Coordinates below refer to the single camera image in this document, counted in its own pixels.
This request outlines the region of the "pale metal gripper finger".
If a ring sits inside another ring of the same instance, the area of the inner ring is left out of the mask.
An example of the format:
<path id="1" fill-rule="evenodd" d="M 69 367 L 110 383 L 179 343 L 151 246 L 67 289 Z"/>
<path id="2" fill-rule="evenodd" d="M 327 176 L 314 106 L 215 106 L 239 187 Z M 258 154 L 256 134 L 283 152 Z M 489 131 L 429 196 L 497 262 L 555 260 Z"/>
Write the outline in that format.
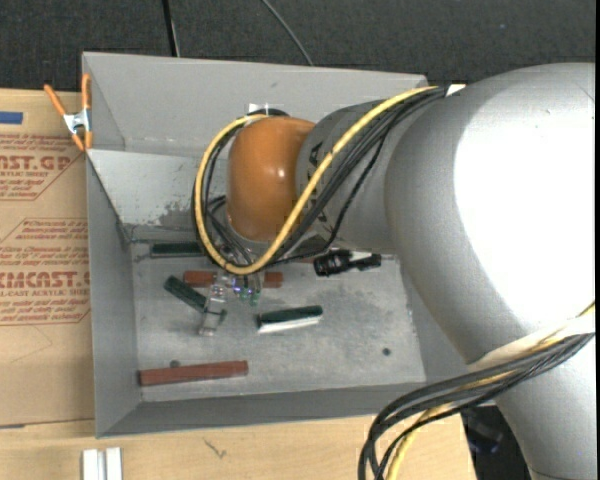
<path id="1" fill-rule="evenodd" d="M 213 336 L 220 324 L 220 309 L 207 305 L 203 310 L 202 321 L 198 329 L 200 336 Z"/>
<path id="2" fill-rule="evenodd" d="M 210 313 L 218 322 L 223 322 L 227 316 L 228 288 L 225 277 L 217 279 L 210 288 Z"/>

